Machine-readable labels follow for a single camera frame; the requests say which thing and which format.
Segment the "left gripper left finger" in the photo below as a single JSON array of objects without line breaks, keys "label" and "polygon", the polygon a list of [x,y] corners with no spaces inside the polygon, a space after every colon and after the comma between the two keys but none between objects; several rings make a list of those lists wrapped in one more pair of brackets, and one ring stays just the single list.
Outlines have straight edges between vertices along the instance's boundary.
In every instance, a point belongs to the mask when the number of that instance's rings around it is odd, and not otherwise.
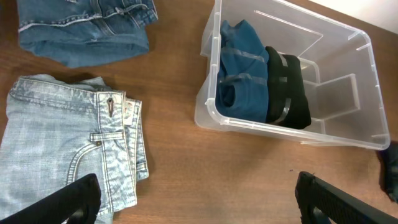
[{"label": "left gripper left finger", "polygon": [[88,174],[1,220],[1,224],[94,224],[100,206],[97,176]]}]

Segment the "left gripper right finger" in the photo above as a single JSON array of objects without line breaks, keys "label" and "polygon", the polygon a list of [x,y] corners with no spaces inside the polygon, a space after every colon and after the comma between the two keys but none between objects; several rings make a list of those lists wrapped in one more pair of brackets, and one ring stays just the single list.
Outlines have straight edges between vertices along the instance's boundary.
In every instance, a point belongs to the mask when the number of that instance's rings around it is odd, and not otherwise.
[{"label": "left gripper right finger", "polygon": [[299,173],[295,198],[303,224],[397,224],[397,218],[358,200],[309,172]]}]

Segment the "black garment with print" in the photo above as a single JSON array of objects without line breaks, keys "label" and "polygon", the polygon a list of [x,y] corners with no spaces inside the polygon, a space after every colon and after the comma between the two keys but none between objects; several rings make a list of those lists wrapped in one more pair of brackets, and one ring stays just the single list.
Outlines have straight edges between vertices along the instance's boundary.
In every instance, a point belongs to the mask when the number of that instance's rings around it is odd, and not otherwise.
[{"label": "black garment with print", "polygon": [[304,129],[311,125],[300,60],[265,47],[268,59],[269,106],[266,122],[286,128]]}]

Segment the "teal shirt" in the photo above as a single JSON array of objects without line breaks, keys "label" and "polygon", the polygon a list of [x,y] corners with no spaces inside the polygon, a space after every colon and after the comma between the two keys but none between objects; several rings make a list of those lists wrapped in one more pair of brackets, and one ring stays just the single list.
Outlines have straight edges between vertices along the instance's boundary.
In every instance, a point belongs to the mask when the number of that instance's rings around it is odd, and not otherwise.
[{"label": "teal shirt", "polygon": [[245,20],[235,26],[223,21],[220,34],[216,108],[226,117],[264,123],[269,104],[269,54]]}]

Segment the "dark blue jeans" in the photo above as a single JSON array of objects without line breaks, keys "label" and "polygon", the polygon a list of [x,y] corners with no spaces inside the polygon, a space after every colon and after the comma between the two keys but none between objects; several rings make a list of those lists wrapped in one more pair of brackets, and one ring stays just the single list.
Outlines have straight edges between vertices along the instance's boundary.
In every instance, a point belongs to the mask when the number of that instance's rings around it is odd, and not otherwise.
[{"label": "dark blue jeans", "polygon": [[17,0],[19,45],[69,68],[146,54],[153,0]]}]

